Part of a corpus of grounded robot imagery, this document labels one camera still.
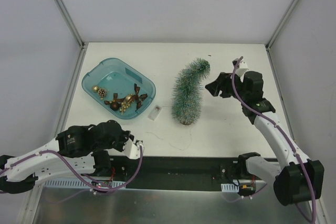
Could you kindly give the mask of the small frosted green christmas tree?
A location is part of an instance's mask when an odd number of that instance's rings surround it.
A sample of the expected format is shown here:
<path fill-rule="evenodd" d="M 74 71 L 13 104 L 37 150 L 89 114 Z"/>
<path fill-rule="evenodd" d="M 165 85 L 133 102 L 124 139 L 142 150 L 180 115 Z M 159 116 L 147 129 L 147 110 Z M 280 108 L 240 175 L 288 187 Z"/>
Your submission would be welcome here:
<path fill-rule="evenodd" d="M 182 125 L 192 125 L 201 116 L 202 82 L 211 71 L 207 60 L 197 58 L 176 76 L 172 90 L 172 118 Z"/>

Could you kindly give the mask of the clear battery box fairy lights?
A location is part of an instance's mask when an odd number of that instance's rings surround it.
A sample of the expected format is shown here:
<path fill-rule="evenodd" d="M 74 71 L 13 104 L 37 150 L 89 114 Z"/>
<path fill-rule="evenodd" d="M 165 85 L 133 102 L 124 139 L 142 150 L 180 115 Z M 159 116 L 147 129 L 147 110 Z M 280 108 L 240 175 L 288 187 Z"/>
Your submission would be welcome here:
<path fill-rule="evenodd" d="M 152 120 L 152 121 L 155 121 L 155 119 L 156 119 L 156 118 L 158 117 L 158 115 L 160 114 L 161 110 L 162 110 L 163 108 L 169 108 L 169 107 L 170 107 L 170 106 L 159 106 L 159 105 L 156 105 L 156 106 L 151 110 L 151 112 L 149 113 L 149 115 L 148 115 L 148 119 L 150 119 L 150 120 Z M 186 148 L 178 148 L 178 147 L 172 145 L 170 142 L 168 142 L 168 143 L 169 143 L 169 145 L 170 145 L 171 147 L 173 147 L 174 149 L 177 149 L 177 150 L 179 150 L 179 151 L 184 151 L 184 150 L 186 150 L 186 149 L 189 148 L 189 146 L 191 145 L 191 142 L 192 142 L 192 138 L 190 139 L 190 142 L 188 143 L 188 146 L 187 146 Z"/>

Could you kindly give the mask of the teal transparent plastic bin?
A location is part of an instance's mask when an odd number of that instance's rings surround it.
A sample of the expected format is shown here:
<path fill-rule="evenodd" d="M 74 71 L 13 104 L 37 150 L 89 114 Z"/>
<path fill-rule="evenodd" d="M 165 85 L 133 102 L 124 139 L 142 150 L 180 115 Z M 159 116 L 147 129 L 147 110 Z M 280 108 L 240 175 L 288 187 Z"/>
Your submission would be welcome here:
<path fill-rule="evenodd" d="M 139 110 L 135 111 L 136 105 L 133 104 L 132 107 L 121 114 L 119 111 L 112 111 L 108 105 L 104 104 L 104 100 L 113 99 L 114 93 L 118 93 L 119 98 L 134 93 L 135 84 L 141 88 L 139 95 L 144 93 L 148 95 Z M 152 103 L 156 95 L 156 87 L 150 79 L 118 58 L 108 58 L 101 61 L 96 67 L 85 74 L 81 85 L 95 101 L 105 107 L 114 116 L 124 120 L 134 119 L 139 116 Z M 97 92 L 92 91 L 93 86 L 106 89 L 107 95 L 103 99 L 100 99 Z"/>

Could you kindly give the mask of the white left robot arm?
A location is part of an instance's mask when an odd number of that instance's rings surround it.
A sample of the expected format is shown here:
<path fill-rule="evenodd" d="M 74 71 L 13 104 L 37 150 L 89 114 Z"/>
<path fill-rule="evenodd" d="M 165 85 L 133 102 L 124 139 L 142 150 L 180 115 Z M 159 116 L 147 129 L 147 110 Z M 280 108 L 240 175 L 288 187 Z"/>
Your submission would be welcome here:
<path fill-rule="evenodd" d="M 43 146 L 14 157 L 1 156 L 1 193 L 20 194 L 44 181 L 73 174 L 106 176 L 112 170 L 110 150 L 142 159 L 144 147 L 114 120 L 71 126 Z"/>

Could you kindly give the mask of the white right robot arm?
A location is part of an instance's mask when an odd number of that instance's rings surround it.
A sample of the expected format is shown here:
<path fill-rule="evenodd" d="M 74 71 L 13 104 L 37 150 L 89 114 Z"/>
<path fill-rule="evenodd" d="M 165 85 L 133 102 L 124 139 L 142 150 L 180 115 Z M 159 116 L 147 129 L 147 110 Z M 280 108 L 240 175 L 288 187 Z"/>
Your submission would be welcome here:
<path fill-rule="evenodd" d="M 266 139 L 279 163 L 275 166 L 256 152 L 241 154 L 236 173 L 242 179 L 255 175 L 272 185 L 284 206 L 319 199 L 324 167 L 306 155 L 281 128 L 275 108 L 263 97 L 263 85 L 261 73 L 247 71 L 243 78 L 222 72 L 205 86 L 214 97 L 233 97 L 241 102 L 243 114 Z"/>

